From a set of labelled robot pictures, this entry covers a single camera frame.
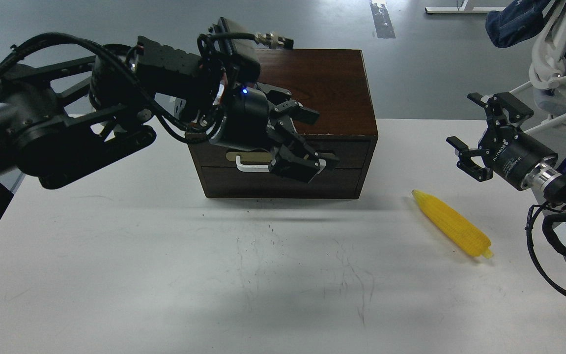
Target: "yellow corn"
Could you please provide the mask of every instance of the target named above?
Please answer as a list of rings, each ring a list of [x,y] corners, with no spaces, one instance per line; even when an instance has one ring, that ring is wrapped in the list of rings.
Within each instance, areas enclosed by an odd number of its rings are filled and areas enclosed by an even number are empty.
[[[458,211],[433,195],[420,190],[413,190],[412,195],[423,213],[462,251],[473,257],[480,255],[486,258],[492,257],[492,252],[488,249],[490,247],[488,237]]]

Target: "dark wooden box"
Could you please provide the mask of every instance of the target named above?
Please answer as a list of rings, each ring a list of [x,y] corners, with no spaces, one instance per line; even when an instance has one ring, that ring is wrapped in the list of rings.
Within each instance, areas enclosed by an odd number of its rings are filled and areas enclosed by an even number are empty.
[[[300,134],[319,152],[340,158],[303,183],[270,173],[237,170],[229,150],[209,143],[189,146],[204,194],[226,198],[359,198],[377,144],[361,50],[258,50],[261,83],[287,88],[292,98],[320,112],[315,125],[295,121]]]

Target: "black cable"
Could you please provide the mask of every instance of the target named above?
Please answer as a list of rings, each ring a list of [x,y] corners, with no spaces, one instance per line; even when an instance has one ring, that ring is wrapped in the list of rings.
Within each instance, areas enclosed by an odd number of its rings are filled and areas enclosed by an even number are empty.
[[[137,49],[137,46],[136,46],[136,45],[133,45],[133,46],[130,47],[130,49],[128,49],[128,51],[126,52],[126,58],[124,59],[124,62],[126,63],[126,65],[130,65],[130,59],[132,58],[132,56],[134,56],[136,49]]]
[[[216,119],[215,123],[213,124],[213,128],[211,129],[211,132],[207,133],[204,137],[196,138],[196,139],[187,139],[186,137],[182,137],[177,132],[173,131],[171,127],[167,124],[164,117],[157,116],[157,119],[159,120],[159,123],[161,123],[163,128],[166,130],[166,132],[169,135],[171,135],[171,137],[175,138],[176,140],[182,143],[190,144],[190,145],[200,144],[200,143],[204,143],[205,141],[208,141],[209,139],[211,139],[211,137],[213,137],[213,135],[215,135],[218,132],[220,126],[222,125],[222,120]]]
[[[92,42],[90,40],[86,40],[83,38],[78,38],[76,36],[72,36],[70,34],[65,33],[43,33],[39,34],[38,36],[34,36],[29,40],[23,42],[21,45],[13,45],[13,51],[0,63],[0,78],[13,67],[16,63],[23,60],[26,56],[38,52],[41,49],[45,49],[48,47],[53,47],[56,45],[61,44],[76,44],[80,47],[87,49],[88,51],[96,54],[100,59],[104,60],[108,65],[111,65],[119,74],[122,74],[124,78],[128,81],[130,85],[132,85],[137,92],[143,97],[144,101],[146,101],[150,105],[150,110],[153,112],[154,115],[159,117],[159,120],[167,119],[173,124],[175,127],[179,128],[180,130],[187,130],[188,127],[178,121],[171,113],[167,112],[155,99],[150,96],[146,89],[141,85],[139,79],[135,76],[135,74],[121,62],[121,60],[115,56],[111,51],[104,48],[102,45],[99,45],[96,42]],[[186,144],[196,144],[202,143],[201,139],[195,139],[195,141],[191,142],[189,139],[185,139],[184,137],[180,137],[180,135],[176,134],[171,128],[167,127],[167,124],[164,124],[164,128],[168,132],[170,132],[171,136],[176,138],[177,140],[181,141],[182,143]]]
[[[543,210],[549,210],[549,211],[554,211],[554,212],[561,212],[561,211],[549,208],[548,203],[545,202],[541,206],[538,206],[537,212],[532,216],[534,208],[536,208],[537,206],[531,206],[530,210],[528,210],[528,221],[526,222],[526,226],[525,226],[527,242],[528,242],[528,253],[530,253],[530,258],[532,259],[534,266],[537,268],[537,271],[539,272],[539,274],[541,274],[541,276],[543,276],[545,281],[548,284],[550,284],[554,289],[556,289],[556,291],[558,291],[562,295],[566,296],[566,289],[564,289],[560,285],[556,284],[549,276],[547,276],[543,267],[541,266],[541,263],[538,261],[537,254],[534,251],[534,240],[533,240],[533,237],[532,237],[532,230],[534,229],[534,223]]]

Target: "white chair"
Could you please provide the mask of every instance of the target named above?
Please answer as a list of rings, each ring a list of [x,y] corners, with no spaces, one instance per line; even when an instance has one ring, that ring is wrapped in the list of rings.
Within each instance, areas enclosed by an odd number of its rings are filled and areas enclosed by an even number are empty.
[[[526,130],[528,134],[552,127],[566,130],[566,0],[556,2],[550,13],[532,47],[530,81],[510,90],[517,94],[533,87],[537,107],[548,113],[541,124]]]

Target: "white drawer handle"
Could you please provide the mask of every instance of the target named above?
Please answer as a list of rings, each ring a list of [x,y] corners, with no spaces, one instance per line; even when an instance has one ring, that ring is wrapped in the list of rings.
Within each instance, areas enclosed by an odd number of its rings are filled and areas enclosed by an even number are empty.
[[[267,164],[243,164],[242,157],[239,155],[235,157],[235,164],[242,172],[270,172]]]

